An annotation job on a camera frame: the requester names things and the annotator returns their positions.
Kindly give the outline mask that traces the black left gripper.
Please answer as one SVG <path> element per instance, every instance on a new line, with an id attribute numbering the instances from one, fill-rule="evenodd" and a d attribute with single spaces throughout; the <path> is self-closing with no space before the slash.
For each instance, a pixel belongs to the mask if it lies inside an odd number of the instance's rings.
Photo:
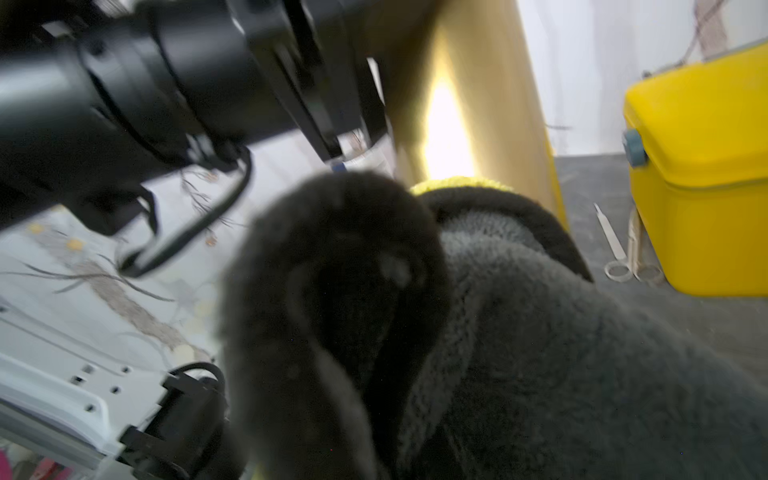
<path id="1" fill-rule="evenodd" d="M 386 133 L 369 60 L 396 41 L 392 1 L 147 1 L 143 139 L 165 158 L 232 162 L 301 131 L 323 160 Z"/>

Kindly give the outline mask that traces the gold thermos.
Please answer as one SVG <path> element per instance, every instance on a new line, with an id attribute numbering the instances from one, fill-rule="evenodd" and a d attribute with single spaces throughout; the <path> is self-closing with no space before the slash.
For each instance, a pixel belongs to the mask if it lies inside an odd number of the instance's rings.
<path id="1" fill-rule="evenodd" d="M 566 211 L 514 1 L 432 1 L 376 56 L 395 153 L 407 186 L 492 180 L 565 223 Z"/>

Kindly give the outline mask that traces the yellow grey cleaning cloth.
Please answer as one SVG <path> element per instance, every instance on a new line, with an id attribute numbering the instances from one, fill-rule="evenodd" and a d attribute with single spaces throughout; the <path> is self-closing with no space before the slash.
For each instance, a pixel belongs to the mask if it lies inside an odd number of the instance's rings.
<path id="1" fill-rule="evenodd" d="M 767 391 L 601 291 L 496 188 L 311 179 L 222 286 L 238 437 L 268 479 L 763 479 Z"/>

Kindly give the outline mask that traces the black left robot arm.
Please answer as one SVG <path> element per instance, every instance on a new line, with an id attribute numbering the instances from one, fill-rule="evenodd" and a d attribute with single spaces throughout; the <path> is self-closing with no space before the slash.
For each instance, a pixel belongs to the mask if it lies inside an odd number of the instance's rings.
<path id="1" fill-rule="evenodd" d="M 144 215 L 153 238 L 119 262 L 143 276 L 244 191 L 168 240 L 146 182 L 189 166 L 249 175 L 249 146 L 301 131 L 323 160 L 386 130 L 368 67 L 380 1 L 92 1 L 1 5 L 1 224 L 66 207 L 104 236 Z"/>

